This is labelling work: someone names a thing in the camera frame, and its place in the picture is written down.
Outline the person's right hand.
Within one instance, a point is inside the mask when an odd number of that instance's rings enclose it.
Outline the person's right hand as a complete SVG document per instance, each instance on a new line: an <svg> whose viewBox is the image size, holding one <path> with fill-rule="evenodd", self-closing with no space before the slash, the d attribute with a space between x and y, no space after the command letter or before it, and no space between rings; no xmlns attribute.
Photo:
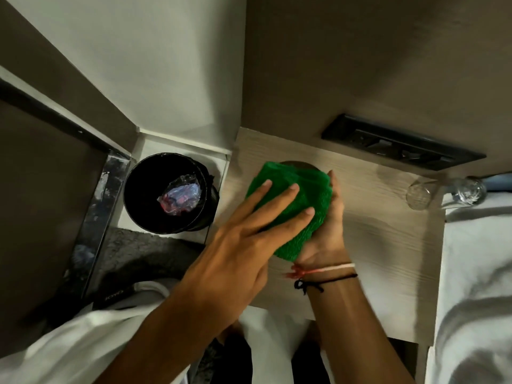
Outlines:
<svg viewBox="0 0 512 384"><path fill-rule="evenodd" d="M327 211L322 225L303 245L296 265L303 269L321 269L351 263L343 238L343 214Z"/></svg>

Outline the crumpled clear plastic wrapper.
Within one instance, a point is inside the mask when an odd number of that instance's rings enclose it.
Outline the crumpled clear plastic wrapper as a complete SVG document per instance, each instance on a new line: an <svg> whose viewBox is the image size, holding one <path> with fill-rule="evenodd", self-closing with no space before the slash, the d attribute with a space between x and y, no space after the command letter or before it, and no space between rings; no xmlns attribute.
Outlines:
<svg viewBox="0 0 512 384"><path fill-rule="evenodd" d="M170 182L157 198L167 215L179 216L193 211L200 203L202 188L195 174L181 175Z"/></svg>

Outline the green fluffy cloth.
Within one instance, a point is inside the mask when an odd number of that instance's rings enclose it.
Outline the green fluffy cloth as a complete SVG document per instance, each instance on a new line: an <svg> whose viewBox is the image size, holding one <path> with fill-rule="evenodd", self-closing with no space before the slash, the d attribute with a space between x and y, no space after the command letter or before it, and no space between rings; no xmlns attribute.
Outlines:
<svg viewBox="0 0 512 384"><path fill-rule="evenodd" d="M304 243L323 224L330 207L332 187L328 174L316 168L300 168L279 162L265 162L259 173L248 187L246 198L251 196L266 180L272 181L272 187L259 201L255 209L268 204L292 184L299 186L299 192L292 203L284 209L264 230L284 224L303 210L312 207L313 219L296 237L280 246L274 255L288 262L295 262Z"/></svg>

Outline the clear drinking glass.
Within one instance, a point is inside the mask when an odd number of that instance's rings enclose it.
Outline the clear drinking glass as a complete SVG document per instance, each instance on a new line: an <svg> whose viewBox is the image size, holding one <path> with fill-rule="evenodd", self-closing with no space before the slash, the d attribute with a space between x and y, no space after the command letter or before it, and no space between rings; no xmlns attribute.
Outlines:
<svg viewBox="0 0 512 384"><path fill-rule="evenodd" d="M405 200L410 209L424 211L431 205L437 192L438 181L415 181L405 194Z"/></svg>
<svg viewBox="0 0 512 384"><path fill-rule="evenodd" d="M483 180L474 177L450 179L443 183L441 191L441 209L476 206L487 197Z"/></svg>

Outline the person's right forearm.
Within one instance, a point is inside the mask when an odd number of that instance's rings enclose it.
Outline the person's right forearm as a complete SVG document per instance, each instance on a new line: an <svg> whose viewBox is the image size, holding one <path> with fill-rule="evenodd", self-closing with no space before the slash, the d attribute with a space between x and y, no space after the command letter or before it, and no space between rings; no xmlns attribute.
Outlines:
<svg viewBox="0 0 512 384"><path fill-rule="evenodd" d="M335 384L415 384L355 273L304 280Z"/></svg>

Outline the shiny metal door frame strip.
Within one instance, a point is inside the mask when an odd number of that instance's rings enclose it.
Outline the shiny metal door frame strip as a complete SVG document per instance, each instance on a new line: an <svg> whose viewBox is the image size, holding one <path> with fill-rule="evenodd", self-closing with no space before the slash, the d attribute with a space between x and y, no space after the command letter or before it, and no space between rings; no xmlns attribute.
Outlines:
<svg viewBox="0 0 512 384"><path fill-rule="evenodd" d="M101 252L131 159L109 154L93 191L57 296L82 300Z"/></svg>

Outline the dark round container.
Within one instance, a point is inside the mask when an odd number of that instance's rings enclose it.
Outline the dark round container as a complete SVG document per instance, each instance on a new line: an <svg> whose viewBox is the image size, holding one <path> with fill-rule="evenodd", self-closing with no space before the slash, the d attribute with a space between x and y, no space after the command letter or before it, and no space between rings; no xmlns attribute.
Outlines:
<svg viewBox="0 0 512 384"><path fill-rule="evenodd" d="M304 161L282 161L282 165L291 166L297 169L310 169L320 171L316 166Z"/></svg>

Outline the dark trousers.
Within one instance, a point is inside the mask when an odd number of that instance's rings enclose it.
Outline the dark trousers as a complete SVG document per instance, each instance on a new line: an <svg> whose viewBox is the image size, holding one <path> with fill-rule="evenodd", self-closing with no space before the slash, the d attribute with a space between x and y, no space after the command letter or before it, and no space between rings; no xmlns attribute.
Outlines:
<svg viewBox="0 0 512 384"><path fill-rule="evenodd" d="M251 348L245 339L240 322L226 328L215 342L221 346L219 355L210 361L208 382L200 378L202 371L190 368L188 384L253 384ZM322 339L317 323L311 321L291 358L293 384L331 384L322 359Z"/></svg>

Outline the black wall socket panel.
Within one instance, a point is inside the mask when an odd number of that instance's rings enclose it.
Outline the black wall socket panel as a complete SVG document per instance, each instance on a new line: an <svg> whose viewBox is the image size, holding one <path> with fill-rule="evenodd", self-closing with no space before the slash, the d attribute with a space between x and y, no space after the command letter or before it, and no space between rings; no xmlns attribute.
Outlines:
<svg viewBox="0 0 512 384"><path fill-rule="evenodd" d="M338 115L322 131L321 138L430 171L442 171L487 157L480 152L348 114Z"/></svg>

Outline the black slipper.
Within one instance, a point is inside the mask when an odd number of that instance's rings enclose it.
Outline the black slipper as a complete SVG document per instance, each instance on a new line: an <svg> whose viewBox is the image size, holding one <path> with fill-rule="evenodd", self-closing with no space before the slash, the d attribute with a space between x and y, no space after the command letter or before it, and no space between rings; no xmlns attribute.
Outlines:
<svg viewBox="0 0 512 384"><path fill-rule="evenodd" d="M124 310L136 307L130 300L136 294L135 283L125 284L111 290L97 292L92 300L91 311Z"/></svg>

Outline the dark brown wooden door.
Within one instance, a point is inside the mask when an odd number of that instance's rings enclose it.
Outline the dark brown wooden door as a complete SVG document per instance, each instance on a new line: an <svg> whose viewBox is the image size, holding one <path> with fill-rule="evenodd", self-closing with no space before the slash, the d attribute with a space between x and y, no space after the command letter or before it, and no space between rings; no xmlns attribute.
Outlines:
<svg viewBox="0 0 512 384"><path fill-rule="evenodd" d="M105 160L0 101L0 357L41 336Z"/></svg>

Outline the person's left forearm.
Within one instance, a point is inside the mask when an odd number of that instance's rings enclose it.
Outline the person's left forearm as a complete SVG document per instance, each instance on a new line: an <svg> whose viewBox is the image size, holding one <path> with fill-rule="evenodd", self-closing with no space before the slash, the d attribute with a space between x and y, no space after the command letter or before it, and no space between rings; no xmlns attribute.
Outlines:
<svg viewBox="0 0 512 384"><path fill-rule="evenodd" d="M171 384L250 300L233 287L182 280L94 384Z"/></svg>

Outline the white bed sheet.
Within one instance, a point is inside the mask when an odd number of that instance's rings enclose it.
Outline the white bed sheet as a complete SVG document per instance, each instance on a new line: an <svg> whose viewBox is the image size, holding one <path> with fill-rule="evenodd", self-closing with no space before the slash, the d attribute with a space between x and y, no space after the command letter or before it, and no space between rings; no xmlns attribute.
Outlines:
<svg viewBox="0 0 512 384"><path fill-rule="evenodd" d="M512 193L446 212L425 384L512 384Z"/></svg>

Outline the white shirt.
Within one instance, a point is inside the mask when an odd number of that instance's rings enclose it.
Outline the white shirt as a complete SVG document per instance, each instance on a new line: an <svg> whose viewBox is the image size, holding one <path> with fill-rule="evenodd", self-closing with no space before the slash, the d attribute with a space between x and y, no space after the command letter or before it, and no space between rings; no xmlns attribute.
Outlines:
<svg viewBox="0 0 512 384"><path fill-rule="evenodd" d="M0 384L93 384L176 284L173 278L135 283L134 308L91 311L92 303L86 305L27 349L0 358ZM253 384L293 384L291 358L311 321L250 306L240 322L251 348ZM220 348L213 341L171 384L188 384L190 368L193 375L199 368L208 382Z"/></svg>

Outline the black round waste bin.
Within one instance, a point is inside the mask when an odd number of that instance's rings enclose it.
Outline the black round waste bin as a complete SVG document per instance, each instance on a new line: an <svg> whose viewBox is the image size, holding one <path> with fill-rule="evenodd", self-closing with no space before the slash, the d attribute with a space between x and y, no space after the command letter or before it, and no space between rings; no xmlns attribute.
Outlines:
<svg viewBox="0 0 512 384"><path fill-rule="evenodd" d="M167 215L157 198L170 182L186 174L197 176L202 188L200 203L189 213ZM131 170L125 182L123 202L130 218L144 230L177 234L208 227L219 204L219 192L214 186L214 176L202 163L182 154L159 153L144 158Z"/></svg>

